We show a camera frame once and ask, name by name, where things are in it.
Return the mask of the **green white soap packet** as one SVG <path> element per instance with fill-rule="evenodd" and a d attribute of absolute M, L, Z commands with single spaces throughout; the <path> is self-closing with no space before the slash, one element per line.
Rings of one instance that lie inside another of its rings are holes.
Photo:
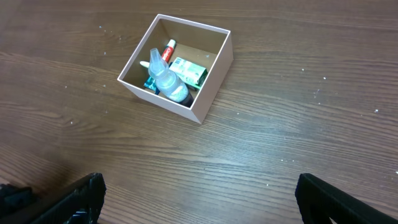
<path fill-rule="evenodd" d="M 188 86 L 199 90 L 205 81 L 208 71 L 205 67 L 177 57 L 171 64 L 170 70 L 175 72 Z"/>

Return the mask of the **clear pump soap bottle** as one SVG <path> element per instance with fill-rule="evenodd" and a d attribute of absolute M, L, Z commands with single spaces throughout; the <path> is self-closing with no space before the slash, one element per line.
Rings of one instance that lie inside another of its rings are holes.
<path fill-rule="evenodd" d="M 193 96 L 183 80 L 171 69 L 168 63 L 161 57 L 157 48 L 150 50 L 149 75 L 155 80 L 156 87 L 168 99 L 191 107 Z"/>

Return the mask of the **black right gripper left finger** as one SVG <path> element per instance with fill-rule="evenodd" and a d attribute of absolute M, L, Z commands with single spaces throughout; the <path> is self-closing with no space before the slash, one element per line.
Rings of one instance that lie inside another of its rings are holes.
<path fill-rule="evenodd" d="M 100 173 L 39 197 L 32 187 L 1 184 L 1 224 L 97 223 L 106 195 Z"/>

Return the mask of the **green white toothbrush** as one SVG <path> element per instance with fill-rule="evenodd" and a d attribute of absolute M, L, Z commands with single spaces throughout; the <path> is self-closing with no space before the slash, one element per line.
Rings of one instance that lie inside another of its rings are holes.
<path fill-rule="evenodd" d="M 150 63 L 149 63 L 149 62 L 146 62 L 146 61 L 140 61 L 139 63 L 140 63 L 140 65 L 142 65 L 144 68 L 149 68 L 149 66 L 150 66 Z"/>

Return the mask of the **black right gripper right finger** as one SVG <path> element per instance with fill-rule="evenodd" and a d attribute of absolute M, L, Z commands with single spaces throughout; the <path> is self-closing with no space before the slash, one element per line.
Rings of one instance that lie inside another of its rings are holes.
<path fill-rule="evenodd" d="M 295 198 L 304 224 L 397 224 L 395 218 L 309 173 L 300 174 Z"/>

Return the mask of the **blue disposable razor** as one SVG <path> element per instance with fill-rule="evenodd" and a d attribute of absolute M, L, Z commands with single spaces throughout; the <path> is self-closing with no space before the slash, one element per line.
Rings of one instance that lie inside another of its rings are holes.
<path fill-rule="evenodd" d="M 162 68 L 157 68 L 153 73 L 153 79 L 155 80 L 154 82 L 156 85 L 156 95 L 158 95 L 162 90 L 170 88 L 170 85 L 173 83 L 173 75 L 170 73 L 167 62 L 163 63 Z"/>

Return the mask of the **teal toothpaste tube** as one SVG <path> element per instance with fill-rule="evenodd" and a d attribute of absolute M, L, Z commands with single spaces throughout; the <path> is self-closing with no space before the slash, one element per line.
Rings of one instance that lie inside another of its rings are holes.
<path fill-rule="evenodd" d="M 169 61 L 170 61 L 170 58 L 175 50 L 175 46 L 176 46 L 176 41 L 173 39 L 170 39 L 162 53 L 162 59 L 165 60 L 167 63 L 169 63 Z M 160 93 L 160 90 L 156 87 L 155 80 L 152 77 L 149 77 L 146 80 L 146 82 L 144 83 L 144 86 L 146 88 L 154 91 L 156 95 L 158 95 Z"/>

